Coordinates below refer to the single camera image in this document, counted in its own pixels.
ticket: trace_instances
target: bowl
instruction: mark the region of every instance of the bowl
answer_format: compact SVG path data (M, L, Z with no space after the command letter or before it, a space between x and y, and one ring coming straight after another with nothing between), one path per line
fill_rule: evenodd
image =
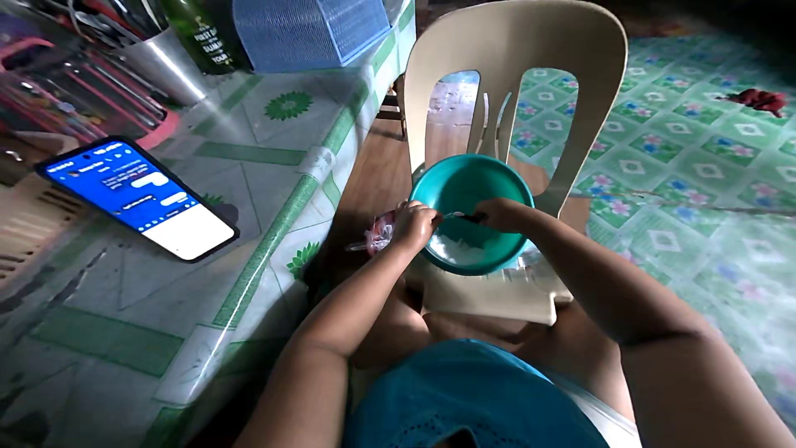
M492 198L509 198L533 206L531 190L514 169L478 154L454 155L437 162L417 180L409 195L409 200L421 201L443 214L473 214L476 204ZM476 251L474 257L454 261L441 255L431 242L423 248L423 256L440 269L468 276L486 275L510 265L528 242L520 234L504 234L459 218L446 219L435 236L482 250Z

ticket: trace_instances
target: plastic bag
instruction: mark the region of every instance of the plastic bag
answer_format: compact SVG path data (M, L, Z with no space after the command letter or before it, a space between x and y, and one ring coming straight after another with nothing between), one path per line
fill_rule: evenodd
M392 230L395 226L396 211L390 210L373 219L373 225L370 229L365 231L365 240L363 242L355 242L345 247L345 250L351 252L354 250L367 250L368 255L371 257L376 255L376 252L387 247L387 244L392 240Z

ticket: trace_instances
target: stainless steel container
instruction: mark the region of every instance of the stainless steel container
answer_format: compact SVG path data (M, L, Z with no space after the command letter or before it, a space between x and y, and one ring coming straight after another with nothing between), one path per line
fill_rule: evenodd
M212 90L171 27L116 52L135 71L185 106L196 104Z

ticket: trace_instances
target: bottle label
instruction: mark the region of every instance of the bottle label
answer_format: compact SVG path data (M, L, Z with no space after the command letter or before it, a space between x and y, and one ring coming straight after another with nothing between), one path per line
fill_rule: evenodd
M224 42L216 36L218 30L215 26L210 26L205 23L200 17L194 18L199 29L193 35L193 38L199 42L202 51L204 51L210 60L218 65L229 65L232 63L232 57L224 51Z

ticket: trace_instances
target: plastic chair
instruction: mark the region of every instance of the plastic chair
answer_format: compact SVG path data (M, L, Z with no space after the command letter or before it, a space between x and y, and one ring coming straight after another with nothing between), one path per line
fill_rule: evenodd
M466 151L506 163L522 75L535 67L566 70L580 86L575 116L550 184L534 196L537 209L558 218L611 110L626 60L627 38L619 20L591 3L509 0L446 14L420 36L407 65L404 102L413 177L426 159L428 101L440 78L478 71L481 79ZM514 274L460 277L418 257L407 271L407 281L422 284L423 306L430 311L552 325L554 304L570 301L572 295L545 266L546 262Z
M522 75L535 67L566 70L580 85L575 117L550 185L534 197L537 209L558 218L611 110L626 61L622 25L608 10L592 3L509 0L442 16L417 39L406 69L404 102L412 173L426 159L428 100L440 78L463 70L479 73L467 152L506 162Z

